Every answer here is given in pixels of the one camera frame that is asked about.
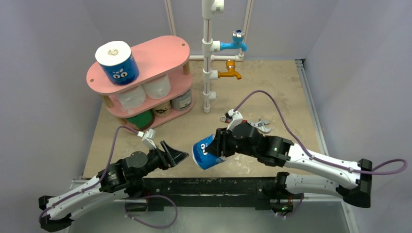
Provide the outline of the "green brown roll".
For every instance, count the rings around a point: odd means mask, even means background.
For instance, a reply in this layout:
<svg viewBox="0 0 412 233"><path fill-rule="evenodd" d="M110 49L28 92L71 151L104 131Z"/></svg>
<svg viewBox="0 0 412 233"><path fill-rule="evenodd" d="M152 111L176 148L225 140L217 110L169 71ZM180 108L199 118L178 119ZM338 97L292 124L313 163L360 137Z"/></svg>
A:
<svg viewBox="0 0 412 233"><path fill-rule="evenodd" d="M144 111L136 116L126 118L126 121L133 125L134 129L146 130L151 127L155 117L151 110Z"/></svg>

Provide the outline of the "grey toilet paper roll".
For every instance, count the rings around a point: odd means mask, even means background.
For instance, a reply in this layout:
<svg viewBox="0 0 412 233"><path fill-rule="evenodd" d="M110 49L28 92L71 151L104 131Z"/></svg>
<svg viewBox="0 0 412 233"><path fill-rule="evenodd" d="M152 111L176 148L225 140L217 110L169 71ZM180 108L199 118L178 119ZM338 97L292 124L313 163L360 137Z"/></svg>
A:
<svg viewBox="0 0 412 233"><path fill-rule="evenodd" d="M171 100L172 108L176 111L184 111L192 104L192 92L189 89L184 94Z"/></svg>

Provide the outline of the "pink three-tier shelf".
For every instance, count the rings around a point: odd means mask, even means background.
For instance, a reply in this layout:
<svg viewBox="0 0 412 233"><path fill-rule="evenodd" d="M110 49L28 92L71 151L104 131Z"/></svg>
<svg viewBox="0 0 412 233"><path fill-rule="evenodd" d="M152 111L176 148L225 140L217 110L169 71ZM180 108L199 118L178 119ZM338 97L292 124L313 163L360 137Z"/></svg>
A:
<svg viewBox="0 0 412 233"><path fill-rule="evenodd" d="M121 125L133 128L133 125L127 122L126 118L151 110L157 105L184 94L191 89L192 75L189 71L190 48L186 41L180 37L160 36L133 46L131 50L139 69L139 76L134 82L127 85L112 84L97 61L89 68L86 81L89 87L103 99L107 110L117 117ZM147 96L146 101L140 107L134 108L130 112L122 111L117 94L134 89L165 74L168 75L172 87L166 97L155 100ZM157 127L188 112L192 105L193 101L190 107L184 111L176 111L172 108L171 113L165 118L154 117L150 128Z"/></svg>

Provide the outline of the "plain white toilet paper roll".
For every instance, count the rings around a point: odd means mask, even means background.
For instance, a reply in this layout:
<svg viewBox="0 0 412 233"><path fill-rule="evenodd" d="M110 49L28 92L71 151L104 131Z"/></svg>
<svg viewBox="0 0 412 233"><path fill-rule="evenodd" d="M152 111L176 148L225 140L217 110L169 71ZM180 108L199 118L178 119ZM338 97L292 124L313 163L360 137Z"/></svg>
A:
<svg viewBox="0 0 412 233"><path fill-rule="evenodd" d="M121 104L121 109L124 112L130 112L132 109L140 107L146 101L146 92L142 85L117 94L117 99Z"/></svg>

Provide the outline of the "blue toilet paper roll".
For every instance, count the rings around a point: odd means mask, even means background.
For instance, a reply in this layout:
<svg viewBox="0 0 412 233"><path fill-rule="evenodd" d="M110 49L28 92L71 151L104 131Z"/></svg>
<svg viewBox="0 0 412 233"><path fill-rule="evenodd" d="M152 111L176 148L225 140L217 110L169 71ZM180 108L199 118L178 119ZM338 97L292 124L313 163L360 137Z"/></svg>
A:
<svg viewBox="0 0 412 233"><path fill-rule="evenodd" d="M110 41L100 46L95 59L114 85L130 84L139 76L131 47L124 41Z"/></svg>

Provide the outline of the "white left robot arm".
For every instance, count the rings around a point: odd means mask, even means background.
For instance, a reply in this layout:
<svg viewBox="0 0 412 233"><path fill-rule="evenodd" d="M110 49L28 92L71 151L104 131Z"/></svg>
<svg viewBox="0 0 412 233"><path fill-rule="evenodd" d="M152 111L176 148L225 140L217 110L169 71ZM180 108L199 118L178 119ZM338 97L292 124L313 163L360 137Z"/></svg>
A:
<svg viewBox="0 0 412 233"><path fill-rule="evenodd" d="M42 213L40 227L57 232L71 225L83 214L101 205L120 199L141 199L146 190L143 178L156 169L167 170L184 161L189 154L170 147L165 141L161 148L148 153L135 151L130 156L109 164L83 185L60 196L38 199Z"/></svg>

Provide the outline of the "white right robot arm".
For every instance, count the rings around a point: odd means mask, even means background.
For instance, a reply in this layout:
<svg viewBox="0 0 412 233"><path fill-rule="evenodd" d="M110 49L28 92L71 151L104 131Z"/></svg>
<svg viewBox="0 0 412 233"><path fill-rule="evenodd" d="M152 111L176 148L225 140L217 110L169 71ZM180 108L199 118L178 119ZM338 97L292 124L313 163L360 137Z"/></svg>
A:
<svg viewBox="0 0 412 233"><path fill-rule="evenodd" d="M310 173L308 176L288 174L274 182L273 192L280 198L289 193L318 193L342 198L359 208L371 206L373 163L370 160L338 160L304 150L286 138L263 135L246 123L231 131L218 128L205 150L216 157L239 153L256 158L266 166L285 166Z"/></svg>

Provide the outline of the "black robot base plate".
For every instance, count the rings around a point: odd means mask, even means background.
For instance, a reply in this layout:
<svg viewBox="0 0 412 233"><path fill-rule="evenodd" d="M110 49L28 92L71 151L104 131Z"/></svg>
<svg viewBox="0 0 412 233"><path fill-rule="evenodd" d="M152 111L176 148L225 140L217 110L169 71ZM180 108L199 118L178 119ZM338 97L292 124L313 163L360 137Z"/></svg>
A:
<svg viewBox="0 0 412 233"><path fill-rule="evenodd" d="M172 207L233 207L255 210L276 209L293 197L284 177L145 178L141 196L148 200L128 200L130 212L163 211Z"/></svg>

